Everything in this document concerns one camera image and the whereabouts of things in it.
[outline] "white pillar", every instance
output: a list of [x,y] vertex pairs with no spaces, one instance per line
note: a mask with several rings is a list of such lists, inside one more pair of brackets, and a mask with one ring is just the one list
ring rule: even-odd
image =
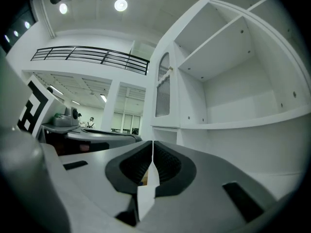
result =
[[122,114],[122,123],[121,123],[120,133],[123,133],[124,118],[125,118],[125,113],[124,113],[124,111],[123,111],[123,114]]
[[139,136],[141,136],[141,126],[142,126],[142,115],[140,116],[140,119],[139,119]]
[[115,104],[117,101],[117,96],[119,92],[120,81],[113,80],[109,89],[107,96],[107,102],[104,108],[101,130],[111,131],[111,123],[113,118],[113,113],[115,110]]

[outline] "black rubber pad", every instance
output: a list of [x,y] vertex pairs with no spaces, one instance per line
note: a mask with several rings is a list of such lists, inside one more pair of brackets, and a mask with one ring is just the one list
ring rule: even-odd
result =
[[256,202],[243,190],[236,182],[223,185],[224,190],[232,199],[246,222],[250,222],[259,217],[263,210]]
[[64,164],[64,168],[66,170],[70,170],[70,169],[74,169],[74,168],[77,168],[77,167],[81,167],[81,166],[85,166],[87,165],[88,163],[86,161],[77,161],[77,162],[72,162],[72,163],[68,163],[68,164]]
[[110,160],[105,174],[112,186],[127,194],[137,194],[139,182],[145,175],[152,161],[152,141],[135,147]]

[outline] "recessed light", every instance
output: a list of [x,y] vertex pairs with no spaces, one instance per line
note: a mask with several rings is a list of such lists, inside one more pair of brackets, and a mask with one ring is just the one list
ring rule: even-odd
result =
[[106,99],[105,95],[101,94],[101,97],[102,97],[102,99],[103,99],[105,102],[107,102],[107,99]]
[[60,92],[59,90],[57,90],[54,86],[50,85],[50,87],[51,87],[52,89],[54,89],[55,91],[59,92],[60,94],[62,94],[62,95],[64,94],[64,93]]
[[10,39],[7,35],[5,35],[4,38],[6,39],[7,42],[10,42]]
[[117,11],[124,11],[127,8],[127,2],[125,0],[116,0],[115,8]]
[[62,3],[62,4],[59,6],[59,11],[60,11],[60,13],[66,14],[66,13],[67,13],[67,10],[68,10],[68,7],[67,7],[67,5],[65,5],[64,3]]
[[25,21],[24,25],[25,25],[26,29],[30,28],[30,23],[29,22]]
[[[73,100],[71,100],[72,102],[74,102],[74,103],[76,103],[76,104],[79,104],[78,102],[76,102],[76,101],[73,101]],[[80,104],[79,104],[80,105]]]

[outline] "black slot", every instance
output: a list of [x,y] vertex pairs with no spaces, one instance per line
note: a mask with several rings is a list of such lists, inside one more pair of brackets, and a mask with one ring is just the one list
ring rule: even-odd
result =
[[77,167],[81,167],[81,166],[85,166],[87,165],[88,163],[86,161],[77,161],[77,162],[72,162],[72,163],[68,163],[68,164],[64,164],[64,168],[66,170],[70,170],[70,169],[74,169],[74,168],[77,168]]
[[224,190],[232,199],[246,222],[250,222],[259,217],[263,210],[257,203],[243,190],[236,182],[223,185]]

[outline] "gray surface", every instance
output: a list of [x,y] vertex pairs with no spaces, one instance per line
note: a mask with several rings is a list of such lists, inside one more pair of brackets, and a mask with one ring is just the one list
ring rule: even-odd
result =
[[224,233],[245,225],[245,221],[222,185],[237,181],[264,210],[275,200],[269,192],[229,162],[175,144],[167,147],[189,157],[197,174],[180,195],[160,197],[137,228],[146,232]]
[[47,172],[42,148],[31,134],[0,131],[0,173],[38,224],[49,232],[70,232],[69,218]]
[[49,123],[44,123],[41,125],[41,127],[52,133],[65,134],[65,133],[68,133],[69,131],[79,128],[79,125],[60,127],[60,126],[51,125]]
[[137,142],[121,148],[91,153],[60,156],[62,164],[86,161],[88,165],[68,170],[69,176],[81,191],[99,208],[111,216],[126,211],[131,196],[117,192],[105,175],[107,163],[145,142]]
[[87,133],[81,127],[68,132],[65,137],[77,141],[90,141],[91,143],[106,142],[109,144],[110,149],[135,143],[135,138],[131,136]]
[[[66,208],[67,214],[70,219],[70,227],[72,233],[138,233],[142,232],[128,226],[127,224],[115,219],[114,217],[108,215],[106,212],[101,210],[93,201],[91,201],[76,185],[75,179],[72,179],[72,176],[75,176],[73,172],[70,174],[64,169],[62,163],[60,162],[55,149],[48,144],[41,144],[44,150],[44,155],[47,163],[48,172],[50,177],[53,181],[54,187],[56,192],[61,199],[63,205]],[[120,151],[111,152],[113,154],[122,154],[130,150],[129,147],[121,148]],[[68,161],[76,161],[80,159],[80,156],[89,155],[89,159],[93,159],[95,162],[95,155],[94,158],[90,157],[92,154],[95,153],[86,153],[86,154],[79,154],[79,155],[71,155],[71,156],[63,156],[68,159]],[[89,174],[86,179],[94,180],[93,174]],[[100,203],[109,203],[112,207],[116,200],[109,201],[105,193],[101,195],[99,198],[101,201]]]

